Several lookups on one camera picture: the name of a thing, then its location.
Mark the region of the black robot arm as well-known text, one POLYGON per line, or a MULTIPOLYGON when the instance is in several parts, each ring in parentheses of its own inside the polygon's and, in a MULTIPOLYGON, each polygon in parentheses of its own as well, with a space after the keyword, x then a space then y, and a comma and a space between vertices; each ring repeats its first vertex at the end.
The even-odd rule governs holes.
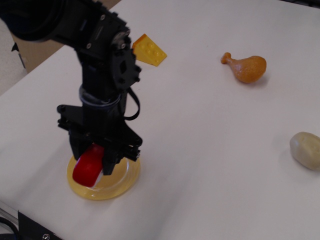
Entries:
POLYGON ((122 158, 136 161, 142 139, 127 126, 127 97, 141 68, 131 48, 130 29, 114 12, 94 0, 3 0, 0 18, 19 39, 52 40, 72 47, 82 67, 81 106, 59 105, 58 125, 69 133, 76 159, 97 144, 104 175, 122 158))

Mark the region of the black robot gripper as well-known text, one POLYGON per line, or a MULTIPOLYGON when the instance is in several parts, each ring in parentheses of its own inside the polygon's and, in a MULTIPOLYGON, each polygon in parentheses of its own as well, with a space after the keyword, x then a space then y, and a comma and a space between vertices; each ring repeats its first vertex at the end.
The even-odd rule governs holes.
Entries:
POLYGON ((88 106, 59 105, 58 126, 69 133, 69 143, 75 160, 92 145, 104 148, 102 172, 110 176, 125 157, 136 161, 140 157, 142 139, 126 124, 120 108, 109 111, 88 106))

